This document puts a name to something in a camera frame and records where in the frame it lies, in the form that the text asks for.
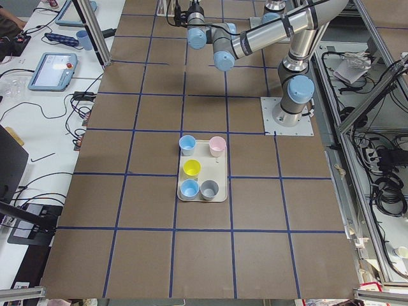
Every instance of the yellow cup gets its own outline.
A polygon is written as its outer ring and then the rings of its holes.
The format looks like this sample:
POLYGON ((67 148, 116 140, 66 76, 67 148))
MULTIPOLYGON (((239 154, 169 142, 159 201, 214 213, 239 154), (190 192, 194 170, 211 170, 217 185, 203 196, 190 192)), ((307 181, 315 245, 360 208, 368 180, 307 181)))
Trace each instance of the yellow cup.
POLYGON ((189 159, 183 165, 183 171, 189 179, 196 179, 201 171, 201 164, 195 159, 189 159))

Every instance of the white table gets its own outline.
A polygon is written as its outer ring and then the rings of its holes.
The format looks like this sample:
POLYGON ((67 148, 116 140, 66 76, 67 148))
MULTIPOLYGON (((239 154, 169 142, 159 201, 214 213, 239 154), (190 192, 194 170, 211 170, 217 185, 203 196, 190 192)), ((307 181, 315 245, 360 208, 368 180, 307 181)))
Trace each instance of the white table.
MULTIPOLYGON (((119 23, 120 15, 125 0, 96 0, 98 9, 96 16, 100 28, 115 29, 119 23)), ((49 7, 40 3, 38 7, 49 7)), ((29 19, 25 29, 30 29, 38 25, 49 22, 55 13, 47 11, 35 11, 29 19)), ((54 33, 66 36, 75 36, 75 33, 81 28, 61 27, 55 23, 50 24, 54 33)), ((64 92, 33 92, 26 90, 25 96, 18 99, 12 99, 5 95, 0 103, 0 117, 9 108, 16 104, 27 101, 39 104, 43 107, 44 112, 49 117, 58 116, 64 113, 63 99, 67 94, 74 91, 84 91, 102 72, 102 68, 93 51, 76 50, 64 45, 48 45, 41 41, 41 37, 48 29, 32 34, 31 41, 24 50, 22 56, 14 57, 10 62, 0 65, 0 73, 7 69, 24 68, 35 69, 38 61, 44 52, 70 52, 78 56, 78 66, 76 68, 70 85, 64 92)), ((113 43, 113 37, 106 39, 106 44, 110 49, 113 43)), ((28 84, 31 73, 16 72, 5 75, 0 79, 0 91, 10 80, 19 78, 28 84)), ((100 81, 97 81, 90 91, 97 92, 100 81)), ((20 185, 24 186, 33 179, 53 172, 70 172, 72 173, 78 158, 78 153, 73 150, 73 137, 66 135, 65 122, 67 116, 72 111, 69 99, 66 100, 68 112, 64 117, 59 119, 46 119, 42 116, 40 109, 33 105, 21 105, 16 109, 8 112, 0 124, 4 127, 13 128, 16 133, 25 142, 24 148, 29 153, 29 162, 25 169, 24 176, 20 185), (45 159, 37 162, 31 162, 43 156, 55 153, 45 159)), ((80 128, 82 119, 77 114, 69 120, 71 130, 80 128)), ((71 182, 71 175, 53 175, 35 182, 31 187, 24 191, 22 198, 30 198, 40 193, 61 193, 66 194, 71 182)), ((41 200, 43 204, 55 204, 54 201, 41 200)), ((8 244, 7 239, 11 229, 0 229, 0 289, 10 289, 16 273, 21 265, 27 250, 26 245, 8 244)))

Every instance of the black monitor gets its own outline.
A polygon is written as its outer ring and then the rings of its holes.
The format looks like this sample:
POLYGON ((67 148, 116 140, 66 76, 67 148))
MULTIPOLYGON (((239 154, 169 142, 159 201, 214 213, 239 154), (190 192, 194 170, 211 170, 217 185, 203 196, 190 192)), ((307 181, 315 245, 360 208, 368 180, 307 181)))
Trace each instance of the black monitor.
POLYGON ((29 205, 23 208, 10 204, 20 180, 23 176, 28 161, 28 153, 22 146, 0 126, 0 222, 4 215, 16 218, 17 221, 10 233, 8 242, 13 244, 48 245, 55 232, 57 218, 62 208, 50 205, 37 205, 36 214, 30 212, 29 205), (16 230, 23 229, 24 235, 19 235, 16 230))

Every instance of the blue cup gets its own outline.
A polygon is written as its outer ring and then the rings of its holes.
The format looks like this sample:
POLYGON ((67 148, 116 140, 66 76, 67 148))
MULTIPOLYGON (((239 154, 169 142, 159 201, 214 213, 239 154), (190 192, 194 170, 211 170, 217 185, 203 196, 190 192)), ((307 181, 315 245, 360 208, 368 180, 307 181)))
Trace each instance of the blue cup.
POLYGON ((89 39, 88 33, 85 30, 76 32, 76 38, 79 41, 79 45, 82 46, 85 50, 92 50, 92 43, 89 39))
POLYGON ((196 139, 190 135, 184 135, 178 141, 181 149, 181 153, 184 156, 192 156, 196 148, 196 139))
POLYGON ((195 180, 185 180, 181 186, 180 186, 180 191, 181 191, 181 198, 183 200, 193 200, 197 196, 198 192, 200 191, 200 187, 195 180))

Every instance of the blue tablet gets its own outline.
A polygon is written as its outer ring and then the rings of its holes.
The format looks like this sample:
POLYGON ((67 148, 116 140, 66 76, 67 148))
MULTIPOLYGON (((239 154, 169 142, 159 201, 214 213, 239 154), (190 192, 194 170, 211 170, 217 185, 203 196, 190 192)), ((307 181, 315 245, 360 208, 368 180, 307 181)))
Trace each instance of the blue tablet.
MULTIPOLYGON (((89 1, 93 11, 96 11, 98 7, 95 1, 89 1)), ((78 15, 77 10, 75 9, 72 0, 67 0, 59 12, 55 23, 60 26, 67 27, 83 27, 81 18, 78 15)))
POLYGON ((76 54, 44 53, 31 78, 32 91, 64 91, 72 79, 78 59, 76 54))

